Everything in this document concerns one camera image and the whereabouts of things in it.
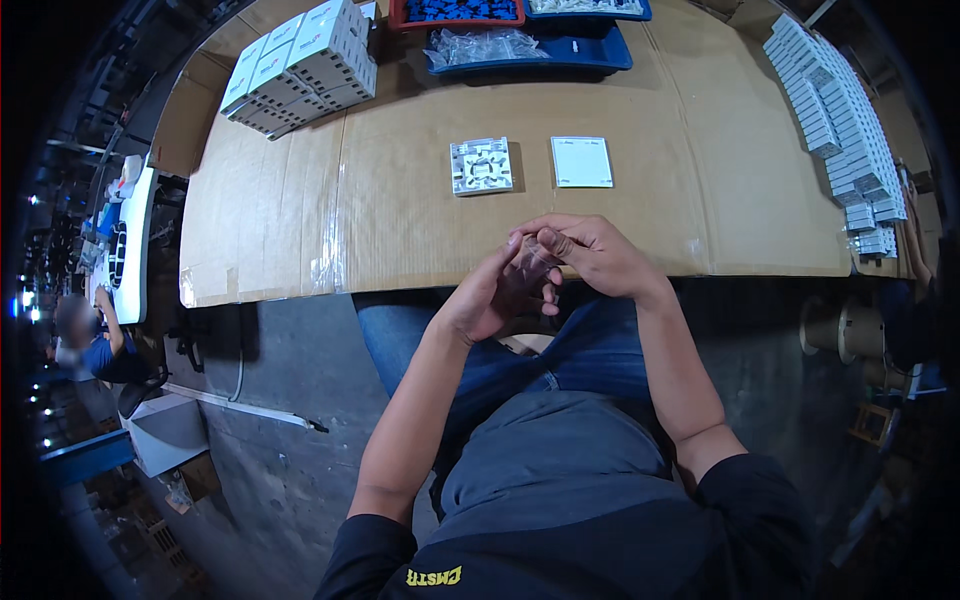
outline floor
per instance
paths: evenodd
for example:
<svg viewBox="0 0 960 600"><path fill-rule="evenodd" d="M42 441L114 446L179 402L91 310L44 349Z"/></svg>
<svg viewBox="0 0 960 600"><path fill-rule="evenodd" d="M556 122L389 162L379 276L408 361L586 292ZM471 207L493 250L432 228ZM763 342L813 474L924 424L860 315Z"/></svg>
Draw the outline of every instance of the floor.
<svg viewBox="0 0 960 600"><path fill-rule="evenodd" d="M860 369L843 366L835 354L805 356L797 339L803 298L844 293L846 285L798 278L678 283L728 421L748 449L780 460L827 549L842 539L880 467L876 449L847 433L864 395ZM222 491L181 516L163 501L162 485L142 483L188 556L210 576L216 597L307 598L323 577L364 444L388 399L350 297L196 309L191 319L208 330L199 342L204 373L193 372L167 340L171 381L231 396L242 349L238 401L292 411L318 427L204 404ZM435 526L422 497L415 534L424 540Z"/></svg>

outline stack of white boxes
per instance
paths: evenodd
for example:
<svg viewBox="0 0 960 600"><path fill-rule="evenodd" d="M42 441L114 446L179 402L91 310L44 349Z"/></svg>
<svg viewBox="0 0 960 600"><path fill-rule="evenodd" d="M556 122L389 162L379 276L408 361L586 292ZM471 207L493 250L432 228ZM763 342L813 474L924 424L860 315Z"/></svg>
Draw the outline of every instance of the stack of white boxes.
<svg viewBox="0 0 960 600"><path fill-rule="evenodd" d="M847 230L859 231L854 245L861 254L896 257L893 222L906 219L900 180L856 73L828 41L787 15L773 30L763 49L800 119L807 149L827 163L833 197L847 208Z"/></svg>
<svg viewBox="0 0 960 600"><path fill-rule="evenodd" d="M369 29L365 12L350 0L295 16L240 53L220 112L275 140L370 100L376 64L367 54Z"/></svg>

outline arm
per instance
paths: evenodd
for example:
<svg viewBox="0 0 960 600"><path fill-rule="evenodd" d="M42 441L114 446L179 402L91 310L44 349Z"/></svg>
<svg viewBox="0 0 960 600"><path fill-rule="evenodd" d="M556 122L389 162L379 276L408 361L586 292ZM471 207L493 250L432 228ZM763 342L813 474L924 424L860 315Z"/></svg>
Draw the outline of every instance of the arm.
<svg viewBox="0 0 960 600"><path fill-rule="evenodd" d="M113 302L104 286L99 286L94 293L94 300L97 308L104 313L104 319L107 320L107 330L110 334L110 351L114 356L120 353L124 348L125 339L123 329L120 328L120 322L117 320L117 311L113 308Z"/></svg>
<svg viewBox="0 0 960 600"><path fill-rule="evenodd" d="M689 491L711 467L746 453L725 423L670 282L622 233L603 217L562 214L544 215L516 230L536 233L546 249L598 292L636 302L650 395L677 447Z"/></svg>
<svg viewBox="0 0 960 600"><path fill-rule="evenodd" d="M383 515L410 526L414 498L433 467L468 352L469 345L449 326L434 319L427 327L367 442L348 517Z"/></svg>
<svg viewBox="0 0 960 600"><path fill-rule="evenodd" d="M519 235L488 256L453 292L423 333L394 397L376 424L363 459L348 517L381 515L410 526L414 498L433 467L446 416L467 354L513 316L505 298ZM553 279L557 282L560 272ZM552 284L543 293L553 300ZM539 300L544 314L556 304Z"/></svg>
<svg viewBox="0 0 960 600"><path fill-rule="evenodd" d="M930 280L933 278L933 274L926 266L926 263L924 263L924 253L917 235L917 231L920 228L920 219L917 217L916 204L917 188L911 183L910 187L903 191L903 194L907 198L906 205L910 216L910 219L903 224L903 233L906 236L907 256L910 258L910 267L913 269L913 273L917 276L917 281L921 284L925 292L925 290L930 287Z"/></svg>

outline spool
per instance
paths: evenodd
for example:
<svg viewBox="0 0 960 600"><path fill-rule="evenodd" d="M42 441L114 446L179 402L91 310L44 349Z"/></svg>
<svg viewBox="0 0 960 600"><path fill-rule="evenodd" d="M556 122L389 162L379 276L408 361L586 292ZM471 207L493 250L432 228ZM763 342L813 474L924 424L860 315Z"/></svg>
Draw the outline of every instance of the spool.
<svg viewBox="0 0 960 600"><path fill-rule="evenodd" d="M879 358L863 359L863 382L883 390L903 390L907 387L907 377L901 372L887 370Z"/></svg>
<svg viewBox="0 0 960 600"><path fill-rule="evenodd" d="M883 318L875 308L848 300L840 313L840 360L845 365L857 356L883 358Z"/></svg>
<svg viewBox="0 0 960 600"><path fill-rule="evenodd" d="M800 311L800 347L804 354L817 350L838 350L841 309L827 306L816 296L804 302Z"/></svg>

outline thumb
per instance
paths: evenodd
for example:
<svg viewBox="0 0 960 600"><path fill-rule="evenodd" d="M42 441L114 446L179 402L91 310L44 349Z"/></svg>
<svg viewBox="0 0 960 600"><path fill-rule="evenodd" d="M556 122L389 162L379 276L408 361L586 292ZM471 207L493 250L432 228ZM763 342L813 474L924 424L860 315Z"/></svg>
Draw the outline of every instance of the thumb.
<svg viewBox="0 0 960 600"><path fill-rule="evenodd" d="M566 235L551 228L541 229L537 233L537 241L551 254L574 269L577 268L577 262L586 258L587 252L589 252Z"/></svg>

